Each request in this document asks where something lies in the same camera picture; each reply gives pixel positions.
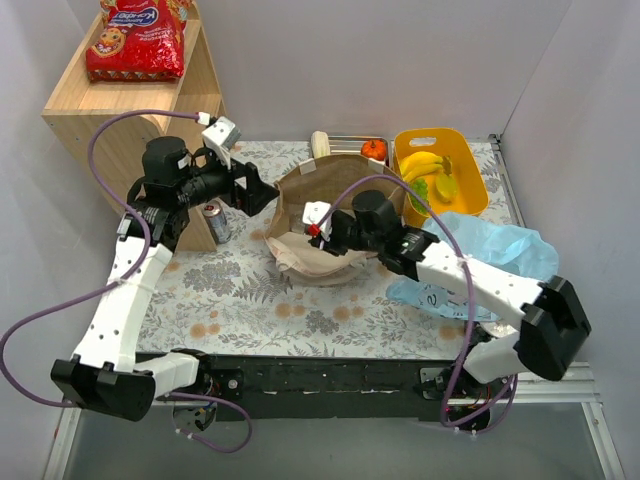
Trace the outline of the small silver bottle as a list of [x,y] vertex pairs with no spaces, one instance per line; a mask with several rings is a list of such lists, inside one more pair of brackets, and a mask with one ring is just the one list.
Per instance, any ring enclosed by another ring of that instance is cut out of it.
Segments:
[[202,207],[202,214],[215,242],[228,243],[231,240],[231,230],[222,204],[218,200],[211,200]]

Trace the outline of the brown paper tote bag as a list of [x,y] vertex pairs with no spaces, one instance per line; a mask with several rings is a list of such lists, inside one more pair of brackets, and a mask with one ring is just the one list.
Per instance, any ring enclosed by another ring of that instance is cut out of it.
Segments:
[[331,205],[349,186],[374,174],[397,176],[361,155],[332,154],[306,160],[276,182],[279,197],[265,241],[280,273],[296,285],[328,287],[344,284],[364,271],[371,253],[350,250],[333,256],[311,246],[302,215],[306,203]]

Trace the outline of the green vegetables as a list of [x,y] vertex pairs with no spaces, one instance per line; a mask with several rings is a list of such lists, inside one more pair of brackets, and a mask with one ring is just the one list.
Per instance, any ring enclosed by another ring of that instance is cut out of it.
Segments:
[[428,214],[428,208],[430,207],[428,199],[428,185],[424,177],[418,177],[409,183],[410,189],[414,194],[408,194],[410,205],[412,208],[426,216]]

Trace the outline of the small orange pumpkin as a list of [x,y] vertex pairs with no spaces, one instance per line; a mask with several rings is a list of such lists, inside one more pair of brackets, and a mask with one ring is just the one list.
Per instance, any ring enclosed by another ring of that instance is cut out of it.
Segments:
[[387,145],[384,140],[369,139],[362,145],[360,154],[378,162],[385,162],[387,158]]

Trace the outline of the white green leek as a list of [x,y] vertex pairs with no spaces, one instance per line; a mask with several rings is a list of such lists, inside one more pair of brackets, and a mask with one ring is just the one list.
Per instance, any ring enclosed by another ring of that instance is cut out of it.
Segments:
[[312,133],[310,146],[314,159],[329,156],[331,154],[329,136],[324,131],[314,131]]

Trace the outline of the yellow bananas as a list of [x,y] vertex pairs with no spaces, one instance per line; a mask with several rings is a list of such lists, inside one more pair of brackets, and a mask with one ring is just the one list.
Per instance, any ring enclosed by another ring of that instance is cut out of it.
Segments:
[[399,163],[403,180],[410,184],[416,179],[437,172],[443,168],[444,159],[431,152],[419,151],[405,158]]

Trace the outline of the yellow star fruit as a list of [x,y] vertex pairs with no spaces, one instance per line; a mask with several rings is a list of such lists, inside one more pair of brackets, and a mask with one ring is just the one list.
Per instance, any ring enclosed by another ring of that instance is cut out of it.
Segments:
[[442,172],[435,178],[435,190],[441,202],[452,203],[458,195],[458,184],[451,174]]

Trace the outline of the red cookie snack packet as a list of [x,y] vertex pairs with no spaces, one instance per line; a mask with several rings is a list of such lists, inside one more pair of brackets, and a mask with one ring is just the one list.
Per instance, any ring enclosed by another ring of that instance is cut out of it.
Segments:
[[87,48],[90,81],[173,81],[185,70],[190,1],[102,1],[103,29]]

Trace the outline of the blue cartoon plastic bag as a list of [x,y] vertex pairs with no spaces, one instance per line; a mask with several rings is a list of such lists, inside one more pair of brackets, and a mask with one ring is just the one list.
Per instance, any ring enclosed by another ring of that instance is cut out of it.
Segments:
[[[440,220],[453,234],[462,252],[492,267],[521,277],[546,281],[559,270],[556,249],[538,231],[516,225],[496,225],[475,216],[445,212]],[[400,277],[386,291],[394,302],[428,314],[466,320],[468,299],[433,284]]]

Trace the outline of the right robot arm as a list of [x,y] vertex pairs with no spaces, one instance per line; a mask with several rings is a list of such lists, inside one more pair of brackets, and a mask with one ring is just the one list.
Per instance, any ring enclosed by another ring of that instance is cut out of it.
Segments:
[[452,383],[455,394],[471,398],[511,375],[531,372],[549,381],[565,376],[591,332],[569,281],[558,276],[539,281],[461,258],[436,235],[404,224],[380,191],[357,194],[352,207],[347,213],[325,202],[306,203],[302,222],[310,244],[334,256],[371,252],[389,271],[407,279],[472,294],[476,305],[515,330],[473,345],[452,367],[427,381],[427,391]]

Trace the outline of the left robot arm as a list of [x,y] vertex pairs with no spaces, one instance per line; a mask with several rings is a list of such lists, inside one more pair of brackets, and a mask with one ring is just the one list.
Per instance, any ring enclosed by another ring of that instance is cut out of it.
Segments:
[[155,398],[181,390],[193,400],[213,386],[200,365],[203,354],[176,350],[149,362],[136,360],[136,345],[150,300],[170,263],[189,211],[220,198],[248,216],[260,213],[279,192],[251,163],[224,163],[203,146],[190,153],[175,136],[153,139],[142,155],[143,176],[127,194],[132,211],[118,228],[115,257],[89,327],[68,360],[54,362],[50,377],[77,406],[130,421],[141,420]]

